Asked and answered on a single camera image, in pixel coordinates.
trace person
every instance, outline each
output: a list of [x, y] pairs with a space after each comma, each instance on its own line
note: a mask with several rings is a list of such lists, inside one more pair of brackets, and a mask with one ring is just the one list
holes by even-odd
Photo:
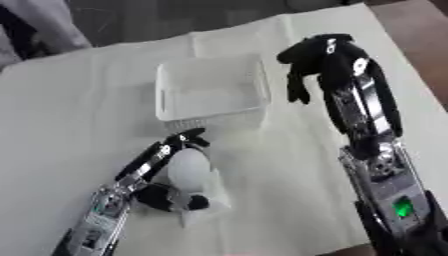
[[0, 70], [26, 59], [89, 47], [64, 0], [0, 0]]

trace white plastic basket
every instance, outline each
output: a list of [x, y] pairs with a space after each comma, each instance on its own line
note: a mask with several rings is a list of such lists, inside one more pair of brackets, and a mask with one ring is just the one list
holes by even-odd
[[256, 54], [169, 62], [157, 70], [156, 115], [171, 133], [205, 127], [213, 137], [257, 129], [269, 103]]

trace white tablecloth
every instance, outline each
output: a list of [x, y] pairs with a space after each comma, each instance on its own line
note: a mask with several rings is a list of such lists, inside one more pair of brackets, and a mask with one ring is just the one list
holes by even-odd
[[154, 116], [159, 63], [262, 55], [273, 102], [257, 132], [216, 141], [212, 160], [233, 200], [222, 218], [183, 230], [134, 211], [117, 256], [314, 255], [366, 242], [337, 161], [343, 139], [310, 80], [310, 106], [286, 102], [276, 54], [305, 36], [350, 33], [384, 68], [425, 185], [448, 209], [448, 117], [364, 5], [282, 15], [218, 31], [31, 61], [0, 76], [0, 251], [49, 255], [91, 193], [164, 133]]

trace green led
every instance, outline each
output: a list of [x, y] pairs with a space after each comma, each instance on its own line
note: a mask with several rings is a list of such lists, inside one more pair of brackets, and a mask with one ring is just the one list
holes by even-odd
[[395, 208], [395, 213], [400, 218], [406, 218], [409, 215], [411, 215], [411, 213], [414, 212], [414, 207], [412, 206], [411, 200], [409, 200], [409, 198], [407, 198], [407, 197], [402, 197], [402, 198], [398, 199], [394, 203], [394, 208]]

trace robotic hand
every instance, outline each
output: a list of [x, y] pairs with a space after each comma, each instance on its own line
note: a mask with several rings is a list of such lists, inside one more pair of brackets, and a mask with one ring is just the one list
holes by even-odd
[[448, 222], [399, 141], [400, 114], [386, 78], [347, 34], [319, 35], [278, 55], [291, 64], [288, 100], [310, 102], [303, 78], [318, 74], [328, 114], [349, 145], [340, 162], [379, 256], [446, 256]]
[[147, 203], [151, 180], [170, 159], [185, 148], [200, 149], [209, 143], [199, 137], [204, 128], [191, 129], [156, 142], [128, 164], [115, 183], [102, 186], [90, 208], [61, 240], [53, 256], [112, 256], [129, 214], [132, 199]]

